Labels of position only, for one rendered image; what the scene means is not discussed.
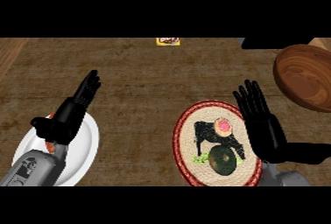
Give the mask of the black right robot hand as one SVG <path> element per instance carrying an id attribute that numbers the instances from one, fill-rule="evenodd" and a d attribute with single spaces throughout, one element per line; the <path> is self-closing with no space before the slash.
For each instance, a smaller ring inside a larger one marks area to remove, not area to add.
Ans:
<path id="1" fill-rule="evenodd" d="M 290 143 L 256 80 L 246 80 L 232 92 L 243 114 L 250 144 L 256 156 L 271 164 L 295 162 L 320 165 L 331 158 L 330 143 Z"/>

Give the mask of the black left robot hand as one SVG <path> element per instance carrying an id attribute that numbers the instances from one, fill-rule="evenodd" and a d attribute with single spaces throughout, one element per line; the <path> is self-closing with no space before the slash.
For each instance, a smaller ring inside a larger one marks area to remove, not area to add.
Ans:
<path id="1" fill-rule="evenodd" d="M 63 102 L 54 117 L 36 117 L 31 120 L 36 134 L 48 142 L 70 145 L 77 136 L 99 87 L 99 71 L 92 70 L 80 83 L 77 92 Z"/>

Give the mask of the pink-frosted cupcake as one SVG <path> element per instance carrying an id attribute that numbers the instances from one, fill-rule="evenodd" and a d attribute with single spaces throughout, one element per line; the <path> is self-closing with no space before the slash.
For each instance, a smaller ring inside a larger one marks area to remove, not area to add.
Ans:
<path id="1" fill-rule="evenodd" d="M 231 122 L 225 118 L 218 118 L 213 124 L 215 132 L 221 137 L 228 137 L 234 133 Z"/>

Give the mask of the round woven red-rimmed placemat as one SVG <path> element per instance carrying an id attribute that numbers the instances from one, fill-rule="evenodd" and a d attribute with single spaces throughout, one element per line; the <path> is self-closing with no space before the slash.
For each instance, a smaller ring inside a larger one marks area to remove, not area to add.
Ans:
<path id="1" fill-rule="evenodd" d="M 225 118 L 232 134 L 222 137 L 215 132 L 215 121 Z M 255 155 L 240 109 L 225 101 L 201 101 L 182 113 L 173 131 L 173 156 L 181 175 L 191 186 L 258 186 L 263 164 Z M 230 176 L 216 173 L 210 166 L 215 145 L 232 149 L 237 168 Z"/>

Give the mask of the brown wooden bowl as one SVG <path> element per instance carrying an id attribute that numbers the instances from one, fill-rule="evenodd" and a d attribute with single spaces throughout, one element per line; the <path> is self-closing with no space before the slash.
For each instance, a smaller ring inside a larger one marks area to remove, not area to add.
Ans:
<path id="1" fill-rule="evenodd" d="M 275 56 L 274 80 L 286 97 L 303 108 L 331 113 L 331 52 L 290 45 Z"/>

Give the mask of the white round plate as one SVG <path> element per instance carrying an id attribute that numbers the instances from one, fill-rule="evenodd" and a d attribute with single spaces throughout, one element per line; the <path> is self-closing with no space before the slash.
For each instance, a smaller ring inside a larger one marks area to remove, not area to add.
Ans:
<path id="1" fill-rule="evenodd" d="M 48 152 L 46 140 L 37 136 L 36 128 L 26 133 L 17 147 L 14 163 L 31 150 Z M 70 143 L 67 152 L 67 167 L 55 186 L 74 186 L 83 179 L 92 166 L 99 150 L 99 126 L 91 114 L 86 114 L 77 136 Z"/>

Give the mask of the dark green oval vegetable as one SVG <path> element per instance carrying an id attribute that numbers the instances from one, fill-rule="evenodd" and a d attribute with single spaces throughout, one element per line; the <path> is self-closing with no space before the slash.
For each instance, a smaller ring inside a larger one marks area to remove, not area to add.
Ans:
<path id="1" fill-rule="evenodd" d="M 210 150 L 210 166 L 218 174 L 230 176 L 237 168 L 237 158 L 230 147 L 215 145 Z"/>

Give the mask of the yellow printed box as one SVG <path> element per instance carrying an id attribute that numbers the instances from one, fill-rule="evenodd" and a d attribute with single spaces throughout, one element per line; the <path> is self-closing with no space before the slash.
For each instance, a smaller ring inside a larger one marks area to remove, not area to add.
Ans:
<path id="1" fill-rule="evenodd" d="M 181 42 L 179 38 L 157 38 L 159 46 L 178 46 Z"/>

